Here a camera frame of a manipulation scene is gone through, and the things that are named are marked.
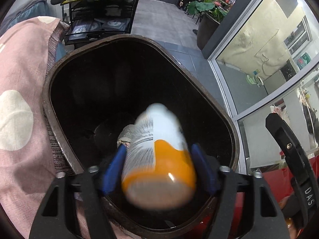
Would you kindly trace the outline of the black rolling cart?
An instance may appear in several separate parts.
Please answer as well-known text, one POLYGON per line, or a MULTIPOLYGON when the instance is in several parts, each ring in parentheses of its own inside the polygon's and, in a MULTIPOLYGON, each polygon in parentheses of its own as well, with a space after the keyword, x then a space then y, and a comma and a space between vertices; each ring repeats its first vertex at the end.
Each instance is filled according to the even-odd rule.
POLYGON ((65 0, 63 21, 70 25, 65 45, 79 48, 113 35, 130 34, 139 0, 65 0))

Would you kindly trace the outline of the potted green plant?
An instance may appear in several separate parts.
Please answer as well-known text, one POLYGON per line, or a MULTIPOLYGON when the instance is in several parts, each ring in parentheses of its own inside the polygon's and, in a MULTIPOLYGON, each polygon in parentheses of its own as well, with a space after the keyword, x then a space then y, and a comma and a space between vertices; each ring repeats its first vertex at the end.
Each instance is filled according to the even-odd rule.
POLYGON ((215 0, 204 0, 203 2, 192 1, 187 5, 187 12, 190 15, 198 14, 199 27, 196 32, 197 46, 203 50, 220 23, 228 14, 227 10, 221 7, 221 3, 215 0))

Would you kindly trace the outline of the pink polka dot bedspread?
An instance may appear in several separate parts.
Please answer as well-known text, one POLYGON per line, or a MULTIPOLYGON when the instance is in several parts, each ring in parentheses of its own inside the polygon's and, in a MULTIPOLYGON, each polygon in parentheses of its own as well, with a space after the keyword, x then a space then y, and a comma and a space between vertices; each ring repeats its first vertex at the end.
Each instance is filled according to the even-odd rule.
POLYGON ((66 29, 38 16, 1 36, 1 206, 23 238, 56 176, 41 94, 66 29))

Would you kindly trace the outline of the dark brown trash bin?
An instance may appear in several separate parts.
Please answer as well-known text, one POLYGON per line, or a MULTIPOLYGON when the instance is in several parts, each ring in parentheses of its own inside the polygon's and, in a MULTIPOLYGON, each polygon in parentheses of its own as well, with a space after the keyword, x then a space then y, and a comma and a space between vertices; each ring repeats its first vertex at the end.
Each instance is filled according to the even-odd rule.
POLYGON ((74 174, 57 177, 31 238, 91 238, 110 222, 143 238, 229 238, 238 134, 218 102, 156 42, 118 35, 49 71, 43 108, 74 174))

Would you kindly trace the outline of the orange white plastic bottle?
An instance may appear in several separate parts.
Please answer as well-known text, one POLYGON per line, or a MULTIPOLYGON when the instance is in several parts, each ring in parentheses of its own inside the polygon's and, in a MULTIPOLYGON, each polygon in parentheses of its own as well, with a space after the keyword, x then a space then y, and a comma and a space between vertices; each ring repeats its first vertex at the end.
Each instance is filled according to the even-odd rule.
POLYGON ((170 210, 187 204, 196 190, 196 173, 183 129, 163 104, 152 104, 134 123, 136 137, 127 150, 122 190, 145 210, 170 210))

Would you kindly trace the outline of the white paper bag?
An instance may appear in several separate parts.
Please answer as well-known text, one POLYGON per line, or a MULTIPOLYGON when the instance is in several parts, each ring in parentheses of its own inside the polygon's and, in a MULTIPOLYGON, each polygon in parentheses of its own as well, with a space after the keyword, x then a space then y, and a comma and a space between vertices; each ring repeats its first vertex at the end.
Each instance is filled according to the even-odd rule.
POLYGON ((127 149, 130 147, 131 143, 136 137, 136 127, 134 124, 127 125, 123 128, 121 133, 117 138, 117 148, 124 145, 127 149))

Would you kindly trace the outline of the grey massage bed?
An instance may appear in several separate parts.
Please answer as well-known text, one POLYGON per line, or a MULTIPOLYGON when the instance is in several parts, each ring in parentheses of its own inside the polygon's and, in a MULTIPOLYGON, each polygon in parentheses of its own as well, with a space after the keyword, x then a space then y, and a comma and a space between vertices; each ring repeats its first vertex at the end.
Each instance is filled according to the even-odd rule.
POLYGON ((1 35, 17 23, 38 16, 51 16, 47 0, 30 0, 6 16, 1 23, 1 35))

